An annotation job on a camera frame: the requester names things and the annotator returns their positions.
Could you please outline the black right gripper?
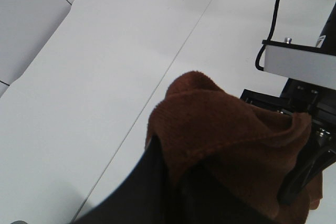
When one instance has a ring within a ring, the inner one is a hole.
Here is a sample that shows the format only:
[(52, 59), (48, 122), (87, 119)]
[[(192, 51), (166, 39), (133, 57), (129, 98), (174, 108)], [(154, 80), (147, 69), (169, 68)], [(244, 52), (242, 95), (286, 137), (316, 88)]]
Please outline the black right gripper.
[(277, 195), (281, 204), (289, 205), (309, 182), (335, 163), (335, 90), (288, 79), (279, 97), (245, 89), (240, 98), (281, 114), (306, 112), (311, 116), (309, 140)]

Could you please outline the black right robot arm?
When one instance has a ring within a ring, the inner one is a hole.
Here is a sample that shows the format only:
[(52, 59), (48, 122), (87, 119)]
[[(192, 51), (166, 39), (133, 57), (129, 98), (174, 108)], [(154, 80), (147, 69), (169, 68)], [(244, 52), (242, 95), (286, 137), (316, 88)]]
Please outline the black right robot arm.
[(309, 140), (277, 195), (281, 204), (289, 205), (316, 175), (335, 163), (335, 10), (313, 47), (293, 44), (290, 38), (262, 44), (264, 71), (288, 80), (279, 97), (244, 90), (240, 98), (270, 111), (311, 116)]

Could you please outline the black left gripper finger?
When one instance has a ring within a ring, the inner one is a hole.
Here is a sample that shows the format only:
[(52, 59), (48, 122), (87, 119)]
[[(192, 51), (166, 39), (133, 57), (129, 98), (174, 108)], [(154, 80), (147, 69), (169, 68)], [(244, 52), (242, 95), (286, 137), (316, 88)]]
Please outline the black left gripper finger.
[(181, 223), (159, 140), (150, 140), (126, 179), (76, 223)]

